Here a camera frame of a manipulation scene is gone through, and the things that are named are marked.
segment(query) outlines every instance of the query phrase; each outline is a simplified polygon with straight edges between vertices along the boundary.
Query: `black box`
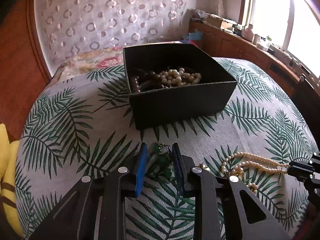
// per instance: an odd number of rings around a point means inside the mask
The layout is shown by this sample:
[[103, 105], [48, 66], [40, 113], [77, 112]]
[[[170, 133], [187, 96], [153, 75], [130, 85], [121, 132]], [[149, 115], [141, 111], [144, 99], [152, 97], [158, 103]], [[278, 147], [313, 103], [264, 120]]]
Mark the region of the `black box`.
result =
[[[129, 102], [138, 130], [222, 111], [236, 79], [218, 62], [193, 44], [155, 43], [123, 49]], [[132, 93], [133, 68], [160, 73], [169, 65], [189, 67], [200, 73], [201, 84]]]

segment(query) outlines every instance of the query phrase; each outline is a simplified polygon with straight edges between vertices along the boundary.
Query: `silver screw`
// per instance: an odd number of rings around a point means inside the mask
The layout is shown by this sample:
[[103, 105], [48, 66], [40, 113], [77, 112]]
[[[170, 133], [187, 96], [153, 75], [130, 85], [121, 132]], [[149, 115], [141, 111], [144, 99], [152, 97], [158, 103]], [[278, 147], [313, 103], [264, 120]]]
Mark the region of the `silver screw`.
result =
[[83, 182], [83, 183], [87, 183], [87, 182], [89, 182], [91, 180], [91, 177], [90, 176], [83, 176], [82, 178], [81, 178], [81, 181]]
[[239, 181], [239, 178], [237, 176], [234, 176], [234, 175], [230, 176], [229, 179], [232, 182], [238, 182]]
[[120, 167], [119, 169], [118, 169], [118, 172], [119, 173], [126, 173], [128, 171], [128, 168], [127, 167]]
[[202, 172], [202, 169], [200, 167], [193, 167], [192, 168], [192, 172], [193, 173], [201, 173]]

